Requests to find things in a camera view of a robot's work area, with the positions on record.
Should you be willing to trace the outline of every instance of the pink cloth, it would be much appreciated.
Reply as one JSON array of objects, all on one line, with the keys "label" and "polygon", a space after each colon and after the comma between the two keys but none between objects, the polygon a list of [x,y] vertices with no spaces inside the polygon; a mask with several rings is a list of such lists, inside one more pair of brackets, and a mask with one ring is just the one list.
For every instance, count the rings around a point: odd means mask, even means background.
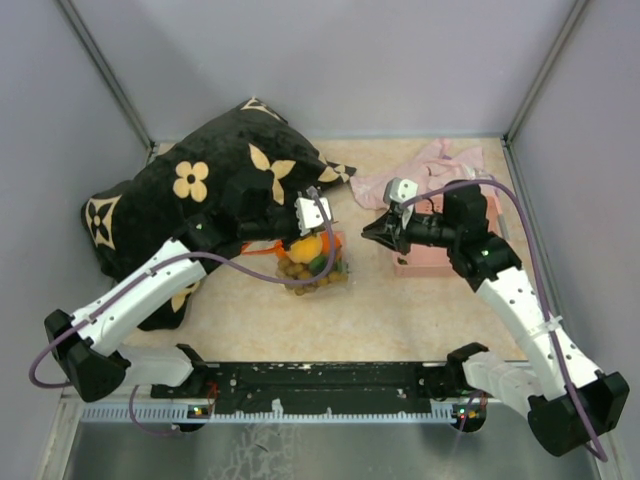
[{"label": "pink cloth", "polygon": [[366,209],[387,208],[383,201],[384,190],[389,180],[408,178],[418,184],[418,192],[424,193],[443,187],[451,180],[472,179],[485,176],[482,147],[465,150],[455,158],[446,159],[451,140],[440,138],[424,147],[411,160],[389,172],[349,180],[356,202]]}]

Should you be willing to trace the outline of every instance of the pink basket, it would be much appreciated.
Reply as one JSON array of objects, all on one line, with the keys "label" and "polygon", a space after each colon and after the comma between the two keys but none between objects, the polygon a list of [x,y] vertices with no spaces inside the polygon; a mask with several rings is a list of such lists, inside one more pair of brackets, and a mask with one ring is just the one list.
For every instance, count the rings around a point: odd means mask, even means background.
[{"label": "pink basket", "polygon": [[[495,194],[485,193],[485,196],[487,198],[489,230],[499,234],[498,217],[502,215],[500,200]],[[435,211],[442,212],[442,195],[433,197],[432,200]],[[431,213],[431,204],[429,202],[420,202],[416,205],[416,212]],[[413,245],[408,255],[400,255],[395,252],[391,255],[394,271],[398,277],[446,277],[456,275],[453,268],[451,268],[445,248]]]}]

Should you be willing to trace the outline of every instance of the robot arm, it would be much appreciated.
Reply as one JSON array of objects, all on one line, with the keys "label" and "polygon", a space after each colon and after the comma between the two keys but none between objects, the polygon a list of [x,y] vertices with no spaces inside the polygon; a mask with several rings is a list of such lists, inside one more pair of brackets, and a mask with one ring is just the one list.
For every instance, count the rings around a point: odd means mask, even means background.
[{"label": "robot arm", "polygon": [[588,442],[589,435],[567,393],[552,344],[555,332],[569,376],[597,435],[615,428],[629,387],[619,373],[605,375],[566,334],[556,318],[545,321],[522,262],[509,244],[488,231],[486,198],[478,185],[444,194],[442,213],[414,213],[401,204],[417,185],[394,179],[387,186],[389,210],[362,236],[406,254],[412,244],[447,249],[458,275],[500,316],[525,353],[534,375],[500,360],[480,344],[449,355],[461,389],[486,391],[527,418],[538,441],[553,455]]},{"label": "robot arm", "polygon": [[[190,218],[152,258],[99,299],[71,315],[56,310],[45,319],[50,342],[89,322],[53,350],[83,400],[99,400],[120,386],[184,388],[199,381],[194,372],[206,365],[187,345],[121,343],[171,296],[220,266],[201,252],[231,259],[245,242],[280,239],[286,246],[322,227],[321,212],[310,198],[300,196],[293,207],[271,205],[271,182],[265,172],[241,172],[227,185],[219,212]],[[331,220],[327,199],[319,201]]]}]

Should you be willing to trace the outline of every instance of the flower pattern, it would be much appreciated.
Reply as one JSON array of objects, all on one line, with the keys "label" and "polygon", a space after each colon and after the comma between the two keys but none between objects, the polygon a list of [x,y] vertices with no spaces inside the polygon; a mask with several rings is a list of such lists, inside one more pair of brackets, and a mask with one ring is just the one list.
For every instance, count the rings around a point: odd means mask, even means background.
[{"label": "flower pattern", "polygon": [[174,313],[180,310],[184,305],[184,302],[187,301],[187,297],[195,292],[199,286],[200,282],[193,283],[171,297],[171,310],[173,310]]},{"label": "flower pattern", "polygon": [[178,179],[173,182],[173,193],[180,198],[191,195],[194,202],[202,203],[207,198],[207,186],[203,180],[209,175],[209,167],[204,162],[191,165],[189,162],[180,162],[176,166]]},{"label": "flower pattern", "polygon": [[346,167],[344,165],[338,165],[337,167],[332,167],[328,164],[327,159],[321,153],[318,155],[318,160],[324,163],[327,167],[318,177],[318,181],[322,183],[335,182],[337,179],[341,178],[344,183],[349,181],[349,174],[346,173]]},{"label": "flower pattern", "polygon": [[280,184],[280,180],[289,175],[296,162],[294,160],[276,160],[273,164],[270,164],[269,159],[262,150],[252,144],[249,144],[249,155],[253,165],[258,170],[273,173],[273,199],[280,205],[284,205],[284,189]]},{"label": "flower pattern", "polygon": [[251,100],[245,103],[240,110],[259,110],[261,112],[268,113],[276,120],[279,120],[281,122],[283,121],[283,119],[276,112],[271,110],[267,105],[262,103],[256,97],[251,97]]},{"label": "flower pattern", "polygon": [[122,195],[113,198],[90,198],[84,210],[85,220],[91,232],[91,238],[96,245],[106,245],[112,250],[116,249],[111,234],[111,221],[113,210]]}]

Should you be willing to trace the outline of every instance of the white wall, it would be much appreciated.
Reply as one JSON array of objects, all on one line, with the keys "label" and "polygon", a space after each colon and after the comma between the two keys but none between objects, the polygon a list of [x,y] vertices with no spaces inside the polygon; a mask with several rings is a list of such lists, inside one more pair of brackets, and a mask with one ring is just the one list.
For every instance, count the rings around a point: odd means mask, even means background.
[{"label": "white wall", "polygon": [[[145,151],[50,0],[0,8],[0,478],[30,479],[57,392],[27,380],[45,316],[104,292],[80,227],[89,195],[132,176]],[[48,359],[44,379],[61,380]]]},{"label": "white wall", "polygon": [[504,133],[573,0],[75,0],[153,138],[258,95],[311,136]]},{"label": "white wall", "polygon": [[516,142],[563,312],[631,396],[618,432],[640,473],[640,3],[593,2]]}]

